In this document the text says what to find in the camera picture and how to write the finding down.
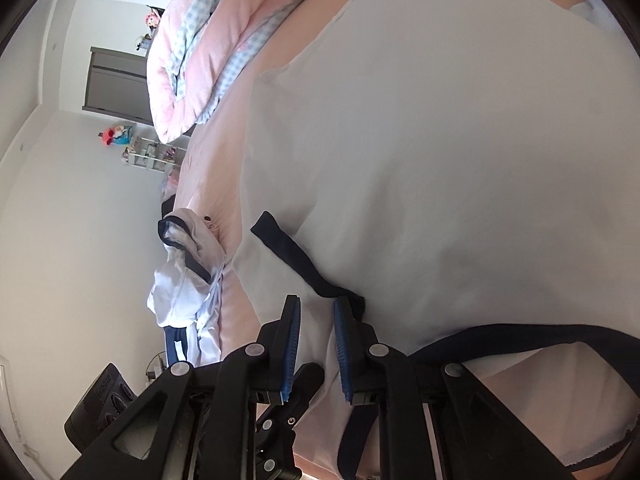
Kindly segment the white navy-trimmed pants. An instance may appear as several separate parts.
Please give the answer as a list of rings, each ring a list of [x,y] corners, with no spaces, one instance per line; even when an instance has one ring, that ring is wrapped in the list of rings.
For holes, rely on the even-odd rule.
[[[166,261],[154,272],[146,305],[165,336],[167,361],[195,367],[222,359],[222,274],[228,261],[209,223],[176,209],[157,223]]]

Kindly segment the white navy-trimmed jacket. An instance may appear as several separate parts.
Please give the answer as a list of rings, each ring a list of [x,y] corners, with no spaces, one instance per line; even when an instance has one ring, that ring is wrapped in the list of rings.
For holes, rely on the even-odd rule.
[[[602,0],[309,0],[248,109],[269,211],[411,352],[491,322],[639,330],[639,60]]]

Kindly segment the pink bed sheet mattress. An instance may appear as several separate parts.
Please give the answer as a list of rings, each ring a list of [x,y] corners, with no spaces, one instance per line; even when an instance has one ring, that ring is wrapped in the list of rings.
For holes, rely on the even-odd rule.
[[[242,0],[231,0],[244,6]],[[264,4],[266,0],[248,0],[251,6]],[[550,0],[561,9],[568,10],[580,0]],[[240,76],[232,82],[222,98],[218,110],[204,126],[195,129],[186,162],[181,169],[177,188],[176,206],[189,208],[198,214],[209,216],[221,246],[229,258],[233,259],[243,240],[241,220],[240,184],[245,140],[250,111],[250,94],[254,82],[268,70],[287,66],[297,55],[304,52],[321,35],[337,14],[347,6],[349,0],[303,0],[299,3],[256,56],[243,68]],[[345,403],[338,384],[338,370],[335,364],[335,337],[331,327],[332,315],[322,312],[331,309],[331,300],[318,299],[311,307],[303,327],[309,322],[309,328],[316,330],[316,341],[304,341],[309,356],[300,357],[303,361],[319,360],[326,370],[324,391],[318,393],[310,409],[300,420],[293,446],[294,464],[301,466],[304,474],[316,479],[338,479],[338,449],[340,448],[344,428],[352,409]],[[222,274],[221,299],[221,350],[223,356],[248,344],[258,335],[259,323],[255,308],[258,299],[250,300],[235,270],[224,270]],[[590,352],[579,344],[562,344],[549,349],[532,350],[509,358],[502,365],[488,361],[473,364],[471,370],[478,378],[487,380],[487,385],[500,400],[503,400],[514,414],[528,422],[528,408],[516,407],[516,381],[521,382],[524,393],[533,393],[534,401],[547,400],[552,395],[552,386],[544,386],[544,380],[553,375],[551,365],[559,365],[560,370],[566,364],[578,364],[582,358],[590,359]],[[532,424],[535,432],[540,431],[540,440],[547,440],[550,448],[560,442],[562,437],[555,436],[553,428],[544,428],[544,422]],[[378,429],[375,422],[368,431],[362,456],[356,467],[355,478],[375,478],[380,476],[378,464],[378,437],[370,436]]]

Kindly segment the red blue plush toy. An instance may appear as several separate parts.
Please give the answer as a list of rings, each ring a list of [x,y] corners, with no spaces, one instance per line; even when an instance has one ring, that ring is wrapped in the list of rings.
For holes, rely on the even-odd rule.
[[[115,126],[99,132],[98,137],[105,146],[129,145],[133,132],[133,126]]]

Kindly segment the grey door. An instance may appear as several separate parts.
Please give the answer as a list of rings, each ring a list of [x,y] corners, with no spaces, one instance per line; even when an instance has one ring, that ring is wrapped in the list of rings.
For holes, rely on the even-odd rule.
[[[146,58],[92,47],[83,110],[152,126]]]

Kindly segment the folded pink checkered quilt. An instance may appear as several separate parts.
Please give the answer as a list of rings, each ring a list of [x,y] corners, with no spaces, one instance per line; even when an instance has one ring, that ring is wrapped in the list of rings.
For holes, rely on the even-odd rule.
[[[169,143],[211,118],[244,67],[304,0],[171,0],[146,61],[152,123]]]

